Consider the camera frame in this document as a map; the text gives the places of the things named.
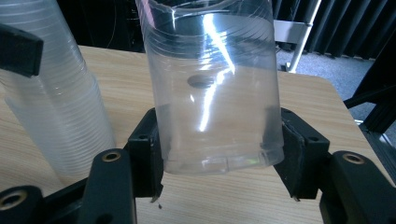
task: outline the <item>floor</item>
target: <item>floor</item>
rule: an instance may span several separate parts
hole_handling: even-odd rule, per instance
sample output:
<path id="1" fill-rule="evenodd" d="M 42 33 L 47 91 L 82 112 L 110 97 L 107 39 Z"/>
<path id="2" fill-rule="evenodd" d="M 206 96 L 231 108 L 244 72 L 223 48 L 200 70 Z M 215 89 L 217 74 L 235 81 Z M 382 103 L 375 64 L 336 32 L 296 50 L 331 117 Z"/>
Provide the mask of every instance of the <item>floor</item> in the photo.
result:
<path id="1" fill-rule="evenodd" d="M 285 71 L 284 64 L 290 62 L 292 54 L 292 51 L 283 49 L 278 50 L 276 54 L 278 70 Z M 306 53 L 302 55 L 296 73 L 324 77 L 330 80 L 341 98 L 346 100 L 352 97 L 373 63 L 373 60 L 362 60 L 350 57 L 334 58 L 329 55 Z M 366 103 L 349 109 L 349 112 L 354 119 L 364 120 L 373 107 L 373 104 Z M 396 122 L 386 131 L 385 136 L 381 137 L 383 137 L 381 141 L 385 140 L 388 146 L 390 146 L 390 149 L 387 147 L 386 151 L 384 151 L 385 149 L 382 149 L 382 151 L 381 149 L 377 150 L 373 147 L 373 139 L 366 135 L 366 138 L 372 144 L 378 158 L 384 163 L 393 181 L 396 182 Z"/>

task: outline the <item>wooden table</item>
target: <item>wooden table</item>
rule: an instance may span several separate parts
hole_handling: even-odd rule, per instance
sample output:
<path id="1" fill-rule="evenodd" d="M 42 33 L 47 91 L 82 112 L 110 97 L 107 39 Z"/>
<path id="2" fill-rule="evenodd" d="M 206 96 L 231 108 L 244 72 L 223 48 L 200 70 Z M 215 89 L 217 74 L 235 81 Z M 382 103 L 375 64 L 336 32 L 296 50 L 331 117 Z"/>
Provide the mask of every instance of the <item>wooden table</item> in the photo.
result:
<path id="1" fill-rule="evenodd" d="M 148 109 L 153 97 L 145 54 L 81 47 L 96 73 L 118 147 Z M 279 72 L 280 102 L 331 141 L 330 152 L 350 150 L 374 161 L 385 173 L 332 84 L 320 77 Z M 0 98 L 4 98 L 0 87 Z M 0 191 L 34 185 L 44 195 L 64 185 L 22 126 L 0 101 Z M 318 200 L 295 202 L 273 167 L 211 176 L 164 174 L 159 209 L 137 199 L 140 223 L 321 223 Z"/>

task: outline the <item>clear plastic container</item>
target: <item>clear plastic container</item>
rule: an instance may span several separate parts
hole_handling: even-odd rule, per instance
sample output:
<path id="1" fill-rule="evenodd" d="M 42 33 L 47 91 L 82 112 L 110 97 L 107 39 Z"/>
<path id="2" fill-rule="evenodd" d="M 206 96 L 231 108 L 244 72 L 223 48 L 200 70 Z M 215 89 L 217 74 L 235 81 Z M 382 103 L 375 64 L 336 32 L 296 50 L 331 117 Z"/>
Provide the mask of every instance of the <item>clear plastic container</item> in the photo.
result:
<path id="1" fill-rule="evenodd" d="M 55 0 L 2 0 L 0 22 L 44 40 L 40 72 L 0 70 L 6 102 L 62 181 L 86 177 L 93 157 L 115 147 L 94 74 Z"/>
<path id="2" fill-rule="evenodd" d="M 165 171 L 283 160 L 271 3 L 137 0 Z"/>

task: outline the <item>clear plastic cup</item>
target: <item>clear plastic cup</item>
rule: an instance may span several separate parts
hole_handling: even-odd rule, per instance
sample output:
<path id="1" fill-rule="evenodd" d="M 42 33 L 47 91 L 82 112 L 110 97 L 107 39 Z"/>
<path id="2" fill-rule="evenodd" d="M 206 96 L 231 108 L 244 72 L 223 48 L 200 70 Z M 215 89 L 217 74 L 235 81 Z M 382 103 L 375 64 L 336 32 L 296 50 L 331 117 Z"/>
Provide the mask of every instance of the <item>clear plastic cup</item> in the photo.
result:
<path id="1" fill-rule="evenodd" d="M 0 22 L 44 40 L 40 72 L 0 70 L 6 102 L 63 181 L 88 175 L 92 159 L 115 147 L 98 83 L 56 1 L 2 0 Z"/>
<path id="2" fill-rule="evenodd" d="M 283 160 L 267 0 L 137 0 L 165 171 L 223 174 Z"/>

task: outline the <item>black metal frame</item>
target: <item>black metal frame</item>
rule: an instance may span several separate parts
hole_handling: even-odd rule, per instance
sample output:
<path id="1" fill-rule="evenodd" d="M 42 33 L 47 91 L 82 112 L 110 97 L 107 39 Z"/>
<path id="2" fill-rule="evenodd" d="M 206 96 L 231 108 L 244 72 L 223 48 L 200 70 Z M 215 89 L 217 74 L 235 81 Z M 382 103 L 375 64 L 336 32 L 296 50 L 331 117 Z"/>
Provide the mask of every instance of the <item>black metal frame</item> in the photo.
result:
<path id="1" fill-rule="evenodd" d="M 285 160 L 276 171 L 296 201 L 322 191 L 324 223 L 396 223 L 396 189 L 362 155 L 328 152 L 330 142 L 282 109 Z M 21 186 L 0 193 L 0 223 L 136 223 L 134 198 L 163 190 L 163 161 L 155 110 L 134 130 L 125 148 L 98 154 L 88 179 L 43 198 Z"/>

